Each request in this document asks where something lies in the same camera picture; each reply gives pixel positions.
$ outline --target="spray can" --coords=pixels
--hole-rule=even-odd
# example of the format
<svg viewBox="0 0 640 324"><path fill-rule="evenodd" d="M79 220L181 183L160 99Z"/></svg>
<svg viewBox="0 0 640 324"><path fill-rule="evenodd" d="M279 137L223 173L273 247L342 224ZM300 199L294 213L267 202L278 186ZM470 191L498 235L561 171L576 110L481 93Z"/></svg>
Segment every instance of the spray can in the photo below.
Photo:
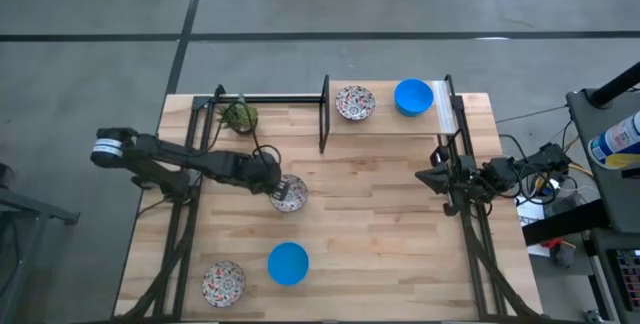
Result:
<svg viewBox="0 0 640 324"><path fill-rule="evenodd" d="M591 159L603 168L640 163L640 111L591 139L588 148Z"/></svg>

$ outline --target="green object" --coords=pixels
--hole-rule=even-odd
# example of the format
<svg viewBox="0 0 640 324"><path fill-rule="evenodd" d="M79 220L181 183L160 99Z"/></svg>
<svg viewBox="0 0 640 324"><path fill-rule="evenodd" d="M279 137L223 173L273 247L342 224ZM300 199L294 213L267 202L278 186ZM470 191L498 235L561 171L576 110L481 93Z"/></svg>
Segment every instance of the green object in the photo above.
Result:
<svg viewBox="0 0 640 324"><path fill-rule="evenodd" d="M238 134L251 133L251 127L258 125L258 109L242 102L236 102L220 109L220 123Z"/></svg>

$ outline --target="black stand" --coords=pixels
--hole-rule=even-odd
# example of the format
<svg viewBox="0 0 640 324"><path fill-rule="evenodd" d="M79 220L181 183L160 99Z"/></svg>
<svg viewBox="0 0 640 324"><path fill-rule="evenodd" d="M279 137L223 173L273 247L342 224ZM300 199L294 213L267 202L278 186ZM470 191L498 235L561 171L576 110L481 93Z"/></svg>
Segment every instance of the black stand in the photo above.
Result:
<svg viewBox="0 0 640 324"><path fill-rule="evenodd" d="M606 228L609 225L602 200L598 199L526 225L522 227L522 232L527 246L530 246L584 230Z"/></svg>
<svg viewBox="0 0 640 324"><path fill-rule="evenodd" d="M42 235L49 223L49 219L55 218L62 220L66 225L75 225L78 223L80 213L72 213L57 206L47 204L35 199L31 199L20 194L14 193L7 188L0 187L0 205L9 207L10 210L2 212L3 225L5 228L9 225L9 220L15 219L33 219L36 225L29 233L29 237L25 240L26 245L20 253L20 257L16 258L18 266L9 280L7 288L7 298L4 307L0 308L0 323L13 323L16 308L19 300L24 292L29 275L29 269L33 263L33 256L38 251Z"/></svg>
<svg viewBox="0 0 640 324"><path fill-rule="evenodd" d="M585 92L591 105L599 109L606 109L610 107L610 101L638 83L640 83L640 62L625 70L624 73L618 75L600 89L585 89Z"/></svg>

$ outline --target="white paper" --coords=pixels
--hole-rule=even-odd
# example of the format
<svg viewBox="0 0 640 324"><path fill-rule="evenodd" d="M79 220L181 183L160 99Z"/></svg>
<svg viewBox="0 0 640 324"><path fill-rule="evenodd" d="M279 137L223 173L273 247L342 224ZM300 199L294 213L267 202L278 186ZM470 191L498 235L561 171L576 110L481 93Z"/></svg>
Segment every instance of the white paper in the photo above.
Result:
<svg viewBox="0 0 640 324"><path fill-rule="evenodd" d="M516 200L521 203L526 199L524 197L517 197ZM542 201L539 199L531 199L524 204L519 205L518 208L518 217L520 218L520 226L526 226L531 223L535 223L538 220L544 219L544 206L536 203L541 203ZM529 254L549 257L551 254L549 253L549 248L545 248L540 244L535 244L527 248Z"/></svg>

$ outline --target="blue bowl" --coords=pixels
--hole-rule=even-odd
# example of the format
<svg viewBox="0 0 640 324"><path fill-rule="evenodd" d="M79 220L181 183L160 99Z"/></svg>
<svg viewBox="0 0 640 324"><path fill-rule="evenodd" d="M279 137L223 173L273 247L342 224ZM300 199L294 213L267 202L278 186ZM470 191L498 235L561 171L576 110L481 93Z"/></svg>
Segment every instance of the blue bowl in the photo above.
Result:
<svg viewBox="0 0 640 324"><path fill-rule="evenodd" d="M269 254L267 268L278 284L293 286L307 275L309 256L299 244L285 242L278 244Z"/></svg>
<svg viewBox="0 0 640 324"><path fill-rule="evenodd" d="M427 83L418 79L405 79L393 93L396 108L402 115L418 116L433 104L433 91Z"/></svg>

